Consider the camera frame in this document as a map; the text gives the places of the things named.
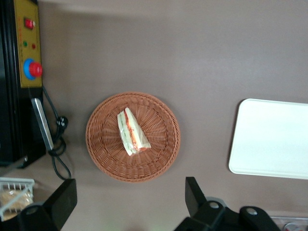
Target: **red button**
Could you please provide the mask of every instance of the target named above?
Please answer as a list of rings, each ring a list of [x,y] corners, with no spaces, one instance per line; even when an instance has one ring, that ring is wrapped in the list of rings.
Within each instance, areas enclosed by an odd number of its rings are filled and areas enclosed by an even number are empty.
[[[29,72],[34,77],[40,77],[43,73],[43,68],[42,68],[41,64],[36,63],[36,62],[32,62],[29,65]]]
[[[35,26],[35,22],[33,20],[29,18],[25,18],[25,27],[32,30],[34,26]]]

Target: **wicker basket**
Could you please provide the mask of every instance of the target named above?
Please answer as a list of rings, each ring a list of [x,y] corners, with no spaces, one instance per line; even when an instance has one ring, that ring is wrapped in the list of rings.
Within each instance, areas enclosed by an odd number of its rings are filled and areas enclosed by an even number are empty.
[[[128,107],[152,148],[129,156],[123,146],[117,114]],[[143,182],[163,174],[180,148],[180,129],[172,111],[156,97],[125,92],[114,95],[92,113],[86,131],[89,154],[109,176],[126,182]]]

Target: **white tray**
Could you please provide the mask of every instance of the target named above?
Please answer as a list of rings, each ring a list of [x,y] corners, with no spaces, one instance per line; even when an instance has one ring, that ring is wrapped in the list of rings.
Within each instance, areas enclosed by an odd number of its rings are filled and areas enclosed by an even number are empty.
[[[308,179],[308,104],[244,100],[229,168],[237,174]]]

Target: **sandwich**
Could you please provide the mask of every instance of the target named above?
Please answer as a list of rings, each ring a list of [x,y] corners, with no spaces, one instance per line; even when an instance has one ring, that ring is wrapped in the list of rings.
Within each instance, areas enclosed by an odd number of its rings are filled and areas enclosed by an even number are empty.
[[[148,139],[128,107],[117,115],[117,122],[128,155],[138,154],[151,148]]]

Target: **black cable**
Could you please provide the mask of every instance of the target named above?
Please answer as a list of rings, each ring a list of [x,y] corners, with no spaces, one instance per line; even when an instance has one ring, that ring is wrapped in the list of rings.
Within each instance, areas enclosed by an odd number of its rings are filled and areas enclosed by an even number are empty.
[[[53,141],[54,144],[60,143],[57,148],[52,149],[51,151],[48,152],[48,154],[51,156],[52,166],[53,166],[53,169],[54,169],[55,173],[57,174],[57,176],[62,180],[70,179],[70,178],[72,178],[72,174],[71,174],[69,168],[66,166],[66,164],[60,158],[60,156],[66,151],[66,143],[65,143],[64,139],[62,138],[62,134],[64,133],[64,130],[67,127],[68,120],[64,116],[62,116],[62,117],[58,116],[58,112],[57,112],[56,108],[54,107],[45,87],[43,86],[42,88],[43,88],[43,92],[46,96],[46,99],[47,99],[48,103],[50,104],[50,106],[53,110],[54,116],[56,117],[57,131],[56,131],[56,134],[53,136],[52,141]],[[55,159],[57,159],[59,161],[59,163],[64,167],[64,169],[67,171],[68,178],[63,177],[59,173],[57,166],[56,166],[56,163],[55,163]]]

